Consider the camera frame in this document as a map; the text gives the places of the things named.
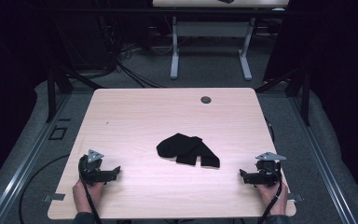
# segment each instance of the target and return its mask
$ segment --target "gray floor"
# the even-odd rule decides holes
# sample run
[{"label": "gray floor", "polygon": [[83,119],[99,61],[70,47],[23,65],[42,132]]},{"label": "gray floor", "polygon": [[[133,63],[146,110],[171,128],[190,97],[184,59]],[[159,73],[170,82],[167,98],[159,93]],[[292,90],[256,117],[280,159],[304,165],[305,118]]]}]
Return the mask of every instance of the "gray floor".
[{"label": "gray floor", "polygon": [[[244,87],[257,88],[262,85],[263,74],[273,47],[273,41],[255,37],[248,52],[248,61],[253,73],[252,81],[245,81],[241,74],[237,50],[240,39],[208,38],[188,39],[180,48],[179,78],[170,79],[171,53],[157,54],[154,51],[137,49],[123,62],[131,71],[147,77],[165,87]],[[106,88],[140,88],[123,72],[115,72],[106,77],[93,79]],[[32,175],[44,164],[70,152],[77,131],[87,110],[92,90],[73,80],[76,90],[65,96],[58,92],[60,110],[52,123],[46,124],[48,115],[47,85],[42,83],[35,90],[38,93],[37,105],[24,128],[16,146],[0,172],[0,223],[20,223],[18,191],[10,191],[9,184],[16,177],[18,168],[35,147],[40,153],[34,155],[29,167]],[[310,128],[304,128],[297,113],[297,99],[286,98],[282,88],[258,94],[262,110],[270,121],[275,133],[277,152],[287,157],[282,163],[292,192],[300,193],[305,201],[296,204],[297,212],[291,217],[293,223],[358,223],[358,186],[351,173],[340,159],[340,150],[334,131],[321,104],[314,94],[310,98]],[[51,129],[67,128],[62,140],[48,140]],[[334,174],[338,189],[353,218],[345,221],[339,205],[334,200],[330,184],[324,179],[324,170],[318,167],[315,159],[315,144],[310,140],[311,130],[325,158],[328,168]],[[54,162],[36,176],[29,185],[22,203],[25,223],[71,223],[70,220],[50,220],[47,217],[49,203],[42,202],[47,194],[55,191],[60,180],[66,159]],[[7,197],[14,192],[12,200]],[[256,223],[255,218],[246,218],[245,223]],[[105,220],[103,223],[114,223]],[[134,220],[134,223],[167,223],[171,220]],[[199,223],[240,223],[238,219],[203,219]]]}]

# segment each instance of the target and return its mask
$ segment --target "table top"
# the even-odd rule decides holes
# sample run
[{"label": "table top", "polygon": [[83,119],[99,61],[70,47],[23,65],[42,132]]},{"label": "table top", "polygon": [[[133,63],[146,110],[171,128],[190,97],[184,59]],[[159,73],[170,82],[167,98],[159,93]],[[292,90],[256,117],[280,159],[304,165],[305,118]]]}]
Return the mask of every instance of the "table top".
[{"label": "table top", "polygon": [[[203,103],[203,96],[212,101]],[[156,146],[176,133],[202,138],[220,168],[161,158]],[[239,170],[256,173],[255,156],[276,153],[252,89],[97,90],[56,190],[65,197],[51,203],[50,218],[75,217],[72,186],[89,149],[104,154],[101,170],[121,166],[97,206],[101,218],[113,219],[260,217],[259,192]],[[295,212],[289,202],[287,215]]]},{"label": "table top", "polygon": [[154,7],[287,7],[289,0],[153,0]]}]

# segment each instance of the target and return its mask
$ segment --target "light wood surface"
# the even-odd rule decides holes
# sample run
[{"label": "light wood surface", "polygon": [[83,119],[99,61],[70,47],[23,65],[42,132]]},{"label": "light wood surface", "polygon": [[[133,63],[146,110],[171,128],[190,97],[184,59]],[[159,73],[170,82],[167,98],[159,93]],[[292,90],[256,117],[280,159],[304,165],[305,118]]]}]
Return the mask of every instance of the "light wood surface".
[{"label": "light wood surface", "polygon": [[287,7],[289,0],[153,0],[154,7]]},{"label": "light wood surface", "polygon": [[[212,101],[202,103],[203,96]],[[162,159],[156,146],[176,133],[202,138],[220,168]],[[97,206],[101,218],[114,219],[259,217],[258,190],[243,183],[239,169],[255,173],[255,156],[275,152],[252,89],[97,90],[56,190],[64,200],[52,202],[50,218],[75,217],[72,186],[89,149],[104,154],[102,170],[121,166]],[[295,212],[289,202],[287,215]]]}]

